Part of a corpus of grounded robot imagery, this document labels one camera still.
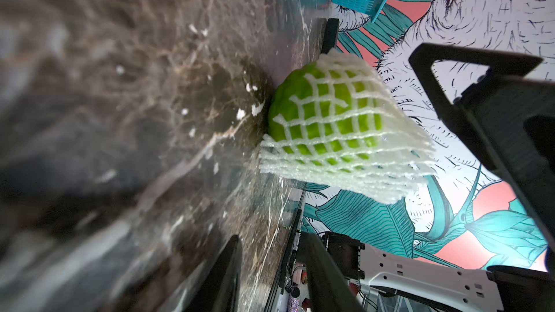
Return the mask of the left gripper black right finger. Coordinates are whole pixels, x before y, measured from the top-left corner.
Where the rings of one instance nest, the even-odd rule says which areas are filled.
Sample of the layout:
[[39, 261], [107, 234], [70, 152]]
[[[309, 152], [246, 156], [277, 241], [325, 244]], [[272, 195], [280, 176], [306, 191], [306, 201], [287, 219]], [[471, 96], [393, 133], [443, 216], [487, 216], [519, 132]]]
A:
[[325, 232], [301, 234], [308, 276], [309, 299], [313, 311], [363, 311], [350, 281], [364, 278], [360, 253], [364, 244], [346, 235]]

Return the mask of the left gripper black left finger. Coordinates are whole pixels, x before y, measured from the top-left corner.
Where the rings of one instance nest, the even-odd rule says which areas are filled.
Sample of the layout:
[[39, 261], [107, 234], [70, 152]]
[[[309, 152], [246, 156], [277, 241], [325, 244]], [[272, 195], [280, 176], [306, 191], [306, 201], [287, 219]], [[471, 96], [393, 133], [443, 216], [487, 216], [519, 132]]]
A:
[[238, 311], [242, 242], [233, 235], [182, 311]]

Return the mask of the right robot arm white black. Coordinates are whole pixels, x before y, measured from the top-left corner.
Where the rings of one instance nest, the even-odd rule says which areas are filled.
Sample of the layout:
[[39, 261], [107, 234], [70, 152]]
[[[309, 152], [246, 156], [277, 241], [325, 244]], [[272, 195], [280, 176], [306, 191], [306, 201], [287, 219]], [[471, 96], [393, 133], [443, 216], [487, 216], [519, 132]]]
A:
[[[451, 101], [432, 71], [435, 62], [487, 67], [483, 78]], [[541, 57], [423, 43], [412, 66], [438, 117], [488, 170], [510, 184], [549, 246], [554, 245], [554, 84], [529, 79]], [[545, 272], [494, 265], [440, 267], [361, 248], [368, 284], [444, 311], [553, 311], [554, 250]]]

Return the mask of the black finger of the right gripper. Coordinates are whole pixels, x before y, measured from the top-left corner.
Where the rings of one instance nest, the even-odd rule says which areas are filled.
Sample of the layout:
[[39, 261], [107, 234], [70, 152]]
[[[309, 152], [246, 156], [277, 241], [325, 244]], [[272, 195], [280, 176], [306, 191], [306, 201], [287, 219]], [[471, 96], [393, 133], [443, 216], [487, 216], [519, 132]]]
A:
[[[543, 59], [530, 54], [422, 43], [409, 63], [445, 126], [489, 171], [509, 183], [554, 247], [554, 83], [527, 76]], [[450, 101], [436, 62], [488, 66]]]

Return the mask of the green custard apple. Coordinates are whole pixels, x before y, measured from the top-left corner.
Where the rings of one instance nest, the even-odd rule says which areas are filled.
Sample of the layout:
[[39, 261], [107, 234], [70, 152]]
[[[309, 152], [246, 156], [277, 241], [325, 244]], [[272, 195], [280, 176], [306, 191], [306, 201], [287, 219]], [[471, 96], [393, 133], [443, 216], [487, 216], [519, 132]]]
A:
[[264, 144], [294, 166], [362, 170], [384, 131], [385, 101], [372, 71], [338, 61], [293, 71], [275, 91]]

